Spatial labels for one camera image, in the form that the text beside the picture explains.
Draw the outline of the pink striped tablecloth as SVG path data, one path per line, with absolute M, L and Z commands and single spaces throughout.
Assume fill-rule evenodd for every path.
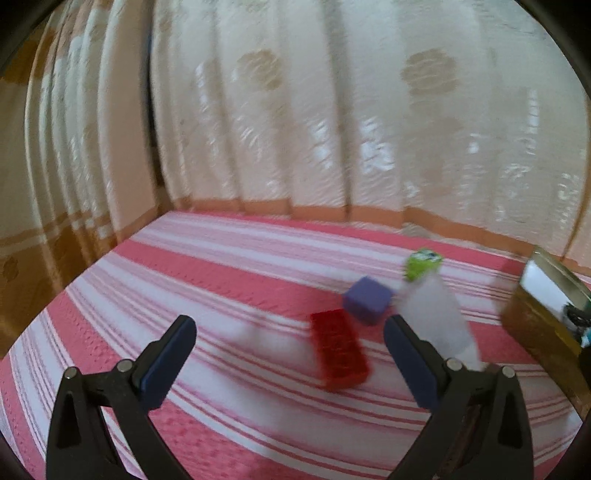
M 28 326 L 1 363 L 1 431 L 30 474 L 45 475 L 51 405 L 64 370 L 135 358 L 174 319 L 197 344 L 150 417 L 196 479 L 384 479 L 429 414 L 408 390 L 381 326 L 356 326 L 370 366 L 331 393 L 310 318 L 337 310 L 363 277 L 393 290 L 416 250 L 443 258 L 485 362 L 512 367 L 545 477 L 579 430 L 568 396 L 503 328 L 521 259 L 401 234 L 283 219 L 171 212 L 89 267 Z

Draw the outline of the gold metal tin box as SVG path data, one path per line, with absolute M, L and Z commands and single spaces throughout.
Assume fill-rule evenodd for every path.
M 589 288 L 550 253 L 536 247 L 525 266 L 528 262 L 536 263 L 554 280 L 569 285 L 573 306 L 590 312 Z M 590 411 L 590 387 L 579 367 L 579 355 L 584 349 L 580 345 L 582 329 L 575 327 L 566 317 L 559 321 L 552 316 L 523 290 L 519 284 L 521 277 L 501 313 L 501 323 L 544 368 L 584 418 Z

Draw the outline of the red toy brick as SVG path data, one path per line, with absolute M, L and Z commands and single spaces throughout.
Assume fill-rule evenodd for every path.
M 369 361 L 345 310 L 312 313 L 310 326 L 325 390 L 353 388 L 369 378 Z

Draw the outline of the teal toy brick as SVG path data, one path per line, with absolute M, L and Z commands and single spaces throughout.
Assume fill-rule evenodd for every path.
M 591 328 L 584 328 L 580 331 L 580 345 L 587 348 L 591 344 Z

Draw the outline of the green toy brick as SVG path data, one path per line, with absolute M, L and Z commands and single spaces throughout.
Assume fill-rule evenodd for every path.
M 440 253 L 428 248 L 421 248 L 407 258 L 405 277 L 409 282 L 414 282 L 426 273 L 437 271 L 443 260 L 444 257 Z

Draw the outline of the black scalp massager brush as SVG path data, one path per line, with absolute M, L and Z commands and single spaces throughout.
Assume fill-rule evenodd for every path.
M 571 304 L 564 307 L 563 315 L 577 328 L 587 329 L 591 326 L 590 313 Z

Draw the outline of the cream floral curtain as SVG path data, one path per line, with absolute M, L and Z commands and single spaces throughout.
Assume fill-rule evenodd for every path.
M 1 347 L 169 210 L 590 266 L 590 25 L 539 1 L 5 1 Z

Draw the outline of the clear dental floss box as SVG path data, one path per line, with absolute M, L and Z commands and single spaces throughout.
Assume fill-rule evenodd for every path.
M 407 283 L 394 300 L 394 310 L 445 360 L 455 358 L 471 370 L 484 369 L 459 301 L 437 272 Z

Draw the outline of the white paper tin liner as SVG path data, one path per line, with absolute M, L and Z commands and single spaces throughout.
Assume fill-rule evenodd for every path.
M 519 284 L 525 292 L 559 321 L 563 321 L 565 318 L 565 307 L 574 304 L 570 286 L 559 280 L 554 280 L 549 273 L 546 273 L 534 262 L 526 264 Z

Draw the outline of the blue cube block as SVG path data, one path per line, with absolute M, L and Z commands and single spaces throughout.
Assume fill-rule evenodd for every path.
M 388 312 L 393 296 L 391 288 L 366 276 L 342 295 L 342 308 L 363 324 L 375 326 Z

